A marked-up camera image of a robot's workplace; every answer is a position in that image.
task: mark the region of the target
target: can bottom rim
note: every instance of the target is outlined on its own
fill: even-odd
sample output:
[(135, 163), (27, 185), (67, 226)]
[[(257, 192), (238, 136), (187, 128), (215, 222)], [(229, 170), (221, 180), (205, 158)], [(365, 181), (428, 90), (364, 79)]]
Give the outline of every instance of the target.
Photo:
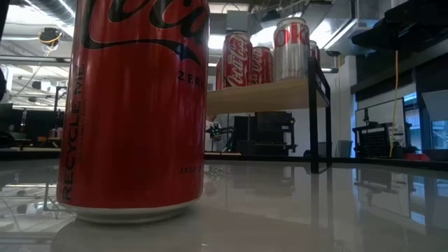
[(181, 204), (162, 206), (155, 208), (135, 208), (135, 209), (101, 209), (81, 206), (71, 206), (61, 203), (61, 205), (76, 214), (82, 221), (100, 224), (133, 224), (150, 223), (173, 218), (182, 214), (187, 207), (191, 206), (197, 199)]

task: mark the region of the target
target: coca-cola logo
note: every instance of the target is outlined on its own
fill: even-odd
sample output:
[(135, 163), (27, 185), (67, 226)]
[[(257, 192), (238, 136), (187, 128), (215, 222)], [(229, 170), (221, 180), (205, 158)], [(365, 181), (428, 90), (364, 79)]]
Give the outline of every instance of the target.
[(292, 44), (300, 42), (302, 45), (308, 45), (308, 30), (305, 27), (301, 27), (299, 31), (298, 24), (293, 22), (291, 23), (291, 32), (287, 29), (281, 29), (274, 35), (274, 45), (276, 48), (286, 45), (289, 41)]
[[(135, 6), (132, 10), (129, 10), (130, 9), (129, 6), (131, 4), (135, 5), (133, 1), (112, 0), (108, 10), (108, 21), (112, 23), (122, 22), (142, 11), (144, 7), (146, 7), (146, 5), (148, 5), (151, 1), (152, 0), (141, 1), (141, 3), (138, 6)], [(148, 14), (148, 21), (154, 26), (154, 28), (157, 29), (171, 29), (175, 27), (180, 27), (180, 33), (183, 37), (187, 39), (194, 38), (196, 44), (206, 43), (206, 41), (204, 41), (204, 32), (206, 32), (206, 27), (208, 25), (208, 19), (209, 19), (208, 17), (209, 13), (207, 11), (207, 7), (205, 5), (200, 5), (191, 10), (187, 15), (185, 16), (182, 15), (183, 17), (180, 20), (177, 20), (175, 22), (167, 22), (165, 19), (168, 18), (167, 17), (168, 15), (164, 15), (165, 11), (168, 9), (168, 7), (170, 7), (170, 5), (174, 1), (180, 1), (180, 0), (155, 0), (154, 4), (150, 8)], [(81, 40), (85, 48), (102, 49), (131, 43), (153, 43), (164, 46), (172, 50), (179, 56), (180, 60), (190, 59), (195, 61), (199, 65), (201, 64), (199, 57), (196, 55), (196, 53), (193, 50), (191, 50), (188, 46), (186, 46), (184, 43), (181, 43), (179, 41), (173, 41), (162, 38), (139, 38), (139, 37), (123, 41), (108, 41), (108, 42), (101, 42), (92, 39), (90, 33), (90, 23), (92, 21), (92, 14), (94, 13), (96, 3), (97, 0), (87, 0), (85, 4), (85, 10), (84, 10), (85, 14), (83, 16), (83, 28), (81, 29)], [(191, 9), (192, 0), (182, 0), (182, 4), (185, 7), (185, 9)], [(105, 27), (97, 27), (97, 29), (103, 30), (105, 29)]]
[(232, 65), (231, 74), (227, 77), (231, 86), (240, 86), (247, 75), (249, 48), (246, 45), (246, 37), (243, 34), (231, 34), (229, 38), (229, 51), (227, 65)]
[(261, 48), (254, 48), (252, 50), (252, 84), (261, 83), (261, 70), (263, 63), (263, 52)]
[(257, 72), (261, 72), (261, 64), (263, 63), (262, 60), (263, 57), (263, 52), (261, 50), (261, 48), (254, 48), (252, 50), (252, 70), (253, 71), (257, 71)]

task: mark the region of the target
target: can lid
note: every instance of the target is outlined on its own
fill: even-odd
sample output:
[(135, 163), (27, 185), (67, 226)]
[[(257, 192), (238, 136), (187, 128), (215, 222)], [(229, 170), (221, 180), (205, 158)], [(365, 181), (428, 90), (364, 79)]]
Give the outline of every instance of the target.
[(266, 48), (268, 50), (271, 50), (271, 48), (268, 48), (267, 46), (263, 46), (263, 45), (257, 45), (257, 46), (254, 46), (253, 48)]
[(246, 35), (246, 36), (248, 36), (250, 38), (249, 34), (247, 32), (244, 32), (244, 31), (231, 31), (228, 34), (226, 34), (225, 37), (227, 38), (227, 36), (232, 35), (232, 34), (244, 34), (244, 35)]
[(307, 21), (305, 21), (303, 18), (301, 17), (287, 17), (284, 20), (281, 20), (280, 22), (277, 23), (277, 26), (283, 24), (283, 23), (287, 23), (287, 22), (301, 22), (303, 24), (307, 24)]

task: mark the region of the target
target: diet coke can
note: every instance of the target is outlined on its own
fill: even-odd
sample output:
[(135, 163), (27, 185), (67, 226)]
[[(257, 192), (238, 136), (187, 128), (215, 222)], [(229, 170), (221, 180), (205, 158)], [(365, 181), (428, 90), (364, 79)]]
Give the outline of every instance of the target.
[(315, 41), (309, 41), (310, 56), (315, 57), (319, 65), (321, 64), (321, 51)]
[(252, 85), (272, 82), (272, 55), (265, 46), (252, 49)]
[(251, 83), (251, 38), (245, 32), (232, 32), (223, 47), (223, 88), (246, 87)]
[(223, 63), (222, 58), (216, 63), (216, 90), (223, 89)]
[(306, 78), (308, 74), (309, 29), (305, 20), (290, 17), (274, 32), (274, 79)]
[(57, 200), (97, 223), (168, 218), (202, 193), (209, 5), (130, 2), (76, 12)]

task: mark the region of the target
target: table surface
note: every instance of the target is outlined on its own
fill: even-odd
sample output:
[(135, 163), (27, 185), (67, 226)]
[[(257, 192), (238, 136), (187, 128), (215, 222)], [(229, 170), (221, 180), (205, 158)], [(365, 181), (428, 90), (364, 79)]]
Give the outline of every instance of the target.
[(93, 225), (55, 202), (58, 160), (0, 162), (2, 251), (446, 251), (448, 174), (207, 160), (202, 197), (145, 225)]

